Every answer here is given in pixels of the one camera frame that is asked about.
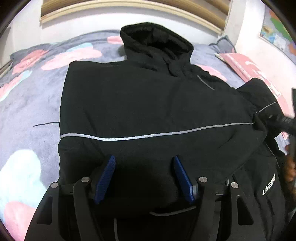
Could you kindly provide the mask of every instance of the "gray pillow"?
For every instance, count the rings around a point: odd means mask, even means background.
[[[217,43],[209,44],[209,47],[213,49],[216,53],[236,53],[234,45],[229,40],[228,36],[223,36],[219,38]]]

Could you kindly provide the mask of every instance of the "hood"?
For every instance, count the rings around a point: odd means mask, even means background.
[[[120,36],[128,61],[172,76],[187,76],[193,46],[171,30],[154,23],[128,25]]]

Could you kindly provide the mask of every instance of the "metal screw head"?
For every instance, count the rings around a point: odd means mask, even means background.
[[[232,186],[233,188],[238,188],[238,187],[239,187],[239,185],[238,185],[237,183],[235,183],[235,182],[231,183],[231,186]]]
[[[50,186],[51,188],[57,188],[58,185],[59,185],[58,183],[52,183]]]
[[[200,177],[199,181],[202,183],[206,183],[207,182],[207,178],[206,177]]]
[[[83,177],[83,178],[81,179],[81,181],[82,181],[83,183],[87,183],[87,182],[89,182],[89,177]]]

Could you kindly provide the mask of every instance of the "reflective stripe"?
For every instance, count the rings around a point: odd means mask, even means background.
[[[224,124],[224,125],[199,127],[199,128],[195,128],[195,129],[191,129],[191,130],[186,130],[186,131],[175,131],[175,132],[156,133],[156,134],[149,134],[149,135],[135,136],[135,137],[115,137],[115,138],[103,138],[103,137],[95,137],[95,136],[78,134],[78,133],[66,133],[66,134],[61,135],[61,139],[64,137],[85,137],[85,138],[90,138],[90,139],[99,140],[99,141],[128,141],[128,140],[135,140],[135,139],[142,139],[142,138],[149,138],[149,137],[179,135],[179,134],[185,134],[185,133],[200,131],[200,130],[209,129],[209,128],[215,128],[215,127],[234,126],[234,125],[252,125],[252,124],[254,124],[254,122],[253,123],[249,123],[249,122],[229,123],[229,124]]]
[[[213,89],[211,86],[209,86],[206,82],[204,82],[201,77],[198,75],[198,78],[200,79],[201,82],[203,82],[207,87],[209,87],[211,90],[215,90]]]
[[[275,102],[273,102],[273,103],[271,103],[271,104],[265,106],[263,109],[259,110],[258,113],[260,113],[262,110],[264,110],[265,108],[267,108],[267,107],[269,107],[269,106],[271,106],[271,105],[273,105],[273,104],[275,104],[275,103],[278,103],[278,102],[275,101]]]
[[[115,241],[119,241],[118,240],[118,233],[117,233],[117,219],[113,219],[113,224],[114,224],[114,236],[115,236]]]
[[[270,152],[273,154],[273,156],[274,156],[274,158],[275,158],[275,160],[276,160],[276,163],[277,163],[277,165],[278,165],[278,168],[279,168],[279,163],[278,163],[278,161],[277,161],[277,158],[276,158],[276,156],[275,156],[275,154],[272,152],[272,150],[269,148],[269,146],[265,143],[265,145],[267,146],[267,148],[270,150]]]
[[[167,217],[167,216],[172,216],[172,215],[176,215],[176,214],[179,214],[179,213],[184,213],[184,212],[188,212],[192,209],[195,209],[196,206],[192,206],[192,207],[189,207],[189,208],[185,208],[185,209],[182,209],[182,210],[179,210],[179,211],[175,211],[175,212],[171,212],[171,213],[155,213],[155,212],[149,212],[151,215],[153,216],[158,216],[158,217]]]

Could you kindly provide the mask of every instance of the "black cable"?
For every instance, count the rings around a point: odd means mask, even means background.
[[[48,123],[44,123],[44,124],[38,124],[38,125],[34,125],[35,126],[43,126],[43,125],[48,125],[48,124],[53,124],[53,123],[59,123],[59,121],[54,121],[54,122],[48,122]]]

